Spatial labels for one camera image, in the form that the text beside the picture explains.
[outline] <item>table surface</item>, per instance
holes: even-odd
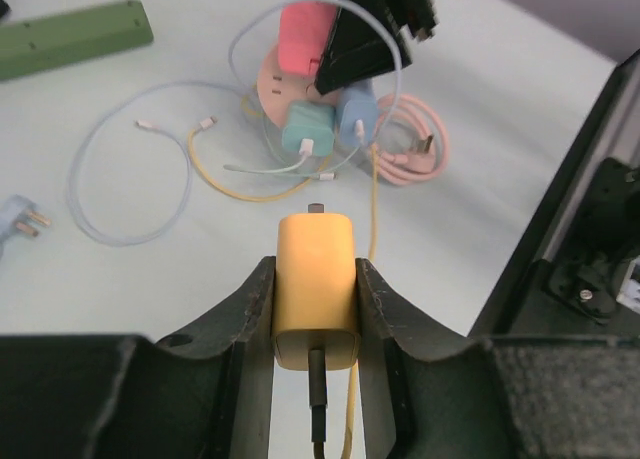
[[[110,0],[6,0],[13,19]],[[278,221],[310,202],[350,216],[358,253],[369,237],[370,178],[347,167],[286,200],[242,203],[196,179],[176,227],[146,245],[112,249],[76,229],[64,201],[74,151],[94,122],[149,86],[181,79],[233,83],[227,45],[278,0],[142,0],[151,47],[0,85],[0,199],[39,203],[54,226],[16,238],[0,262],[0,333],[139,332],[152,339],[181,327],[231,293],[273,254]],[[435,38],[411,47],[404,91],[446,122],[452,158],[428,184],[380,190],[376,265],[425,312],[468,332],[516,246],[613,64],[502,0],[436,0]],[[277,36],[277,15],[239,46],[246,82]],[[391,89],[392,77],[376,81]],[[223,171],[225,163],[272,167],[259,127],[235,97],[178,89],[140,101],[109,123],[83,176],[83,200],[104,229],[136,233],[175,207],[184,165],[175,144],[136,131],[147,119],[178,135],[216,115],[198,150],[212,174],[247,193],[282,190],[283,179]],[[346,373],[330,374],[327,457],[342,444]],[[276,370],[272,457],[310,457],[306,375]],[[354,458],[364,457],[356,434]]]

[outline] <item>blue power adapter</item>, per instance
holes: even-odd
[[[326,104],[294,101],[289,105],[282,129],[282,147],[298,154],[303,139],[313,140],[312,155],[326,157],[333,152],[336,110]]]
[[[336,107],[340,142],[353,148],[371,144],[379,115],[371,79],[345,87]],[[356,121],[362,121],[364,125],[364,138],[358,135]]]

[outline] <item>green power strip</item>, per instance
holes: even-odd
[[[0,81],[153,42],[138,0],[0,26]]]

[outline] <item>teal charger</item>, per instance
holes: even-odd
[[[282,129],[282,147],[298,154],[303,139],[313,140],[315,157],[326,157],[333,152],[336,110],[327,104],[294,101],[289,105],[287,123]]]

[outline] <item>coiled pink cable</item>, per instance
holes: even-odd
[[[382,113],[376,124],[376,132],[387,116],[392,101],[393,94],[378,100]],[[389,153],[374,144],[371,149],[378,154],[379,174],[397,186],[428,181],[440,175],[449,163],[449,134],[433,109],[417,97],[402,94],[391,121],[404,122],[412,127],[417,134],[417,141],[411,150],[403,154]],[[429,122],[436,129],[435,141]]]

